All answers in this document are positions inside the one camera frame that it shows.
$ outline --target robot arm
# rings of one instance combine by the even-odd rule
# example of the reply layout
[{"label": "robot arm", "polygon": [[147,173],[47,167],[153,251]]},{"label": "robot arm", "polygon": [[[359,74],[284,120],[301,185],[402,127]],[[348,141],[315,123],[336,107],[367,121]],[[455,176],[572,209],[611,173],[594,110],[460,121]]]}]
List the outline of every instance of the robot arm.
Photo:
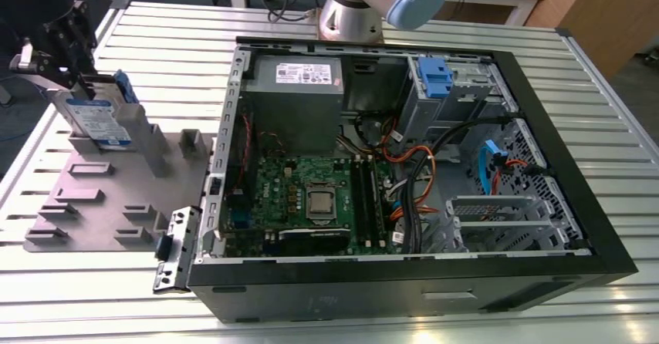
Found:
[{"label": "robot arm", "polygon": [[378,42],[382,18],[398,29],[416,29],[443,4],[444,0],[327,0],[319,19],[321,38]]},{"label": "robot arm", "polygon": [[88,6],[73,0],[0,0],[0,16],[23,40],[9,69],[47,88],[73,89],[93,97],[83,74],[96,75],[96,37]]}]

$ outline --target aluminum table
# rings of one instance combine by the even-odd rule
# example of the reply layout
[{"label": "aluminum table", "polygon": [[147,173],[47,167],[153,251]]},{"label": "aluminum table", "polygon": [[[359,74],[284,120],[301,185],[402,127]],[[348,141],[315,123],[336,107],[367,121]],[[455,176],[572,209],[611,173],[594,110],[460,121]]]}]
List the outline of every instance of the aluminum table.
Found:
[{"label": "aluminum table", "polygon": [[[99,28],[97,69],[121,68],[164,132],[215,133],[237,35],[312,39],[311,23],[260,10],[133,3]],[[552,29],[386,25],[386,41],[511,51],[640,272],[524,312],[432,318],[221,324],[192,294],[152,295],[152,253],[31,254],[27,229],[71,146],[51,107],[0,186],[0,341],[188,344],[292,342],[656,342],[659,150],[570,37]]]}]

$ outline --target label sticker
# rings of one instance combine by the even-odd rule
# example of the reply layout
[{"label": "label sticker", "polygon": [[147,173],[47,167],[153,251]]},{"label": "label sticker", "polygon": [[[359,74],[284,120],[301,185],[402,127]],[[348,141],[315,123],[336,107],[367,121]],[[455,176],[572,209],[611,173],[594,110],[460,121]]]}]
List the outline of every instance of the label sticker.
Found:
[{"label": "label sticker", "polygon": [[276,83],[332,84],[332,68],[327,64],[279,64]]},{"label": "label sticker", "polygon": [[92,140],[113,146],[125,146],[131,143],[128,132],[112,116],[115,108],[109,101],[68,99],[65,102],[76,123],[84,128]]},{"label": "label sticker", "polygon": [[404,234],[402,232],[394,232],[391,236],[391,241],[396,244],[403,244]]},{"label": "label sticker", "polygon": [[391,138],[395,139],[398,142],[400,142],[403,140],[403,135],[396,130],[392,130]]}]

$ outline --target blue hard drive label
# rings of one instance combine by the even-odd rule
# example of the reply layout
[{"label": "blue hard drive label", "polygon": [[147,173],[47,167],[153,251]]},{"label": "blue hard drive label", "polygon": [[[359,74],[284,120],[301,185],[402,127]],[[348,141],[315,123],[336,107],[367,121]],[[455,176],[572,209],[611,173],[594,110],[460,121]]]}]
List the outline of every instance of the blue hard drive label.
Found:
[{"label": "blue hard drive label", "polygon": [[92,140],[99,144],[111,146],[131,144],[128,132],[115,120],[115,108],[109,101],[68,99],[65,102],[75,116],[75,121]]}]

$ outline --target floor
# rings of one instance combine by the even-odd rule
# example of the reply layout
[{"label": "floor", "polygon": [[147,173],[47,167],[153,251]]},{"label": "floor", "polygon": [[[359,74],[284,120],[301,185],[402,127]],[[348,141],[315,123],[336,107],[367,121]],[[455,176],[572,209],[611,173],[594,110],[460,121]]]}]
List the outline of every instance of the floor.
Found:
[{"label": "floor", "polygon": [[[107,10],[107,2],[103,0],[89,1],[92,1],[91,7],[95,9],[92,23],[97,25]],[[229,5],[229,0],[133,1],[168,2],[184,5]],[[304,10],[311,3],[312,0],[299,0],[291,9]],[[260,0],[251,0],[251,4],[256,8],[263,8]],[[1,44],[7,44],[3,39],[3,27],[0,27]],[[4,52],[3,54],[0,52],[0,88],[4,88],[15,97],[15,102],[9,107],[0,105],[0,179],[48,105],[40,89],[23,79],[12,77],[8,73],[7,64],[9,60],[9,53]],[[659,66],[646,66],[643,58],[634,58],[614,77],[611,85],[648,131],[650,136],[659,142],[659,119],[656,118],[656,112],[659,112]]]},{"label": "floor", "polygon": [[634,57],[611,80],[611,86],[639,120],[650,137],[659,143],[659,65],[643,64]]}]

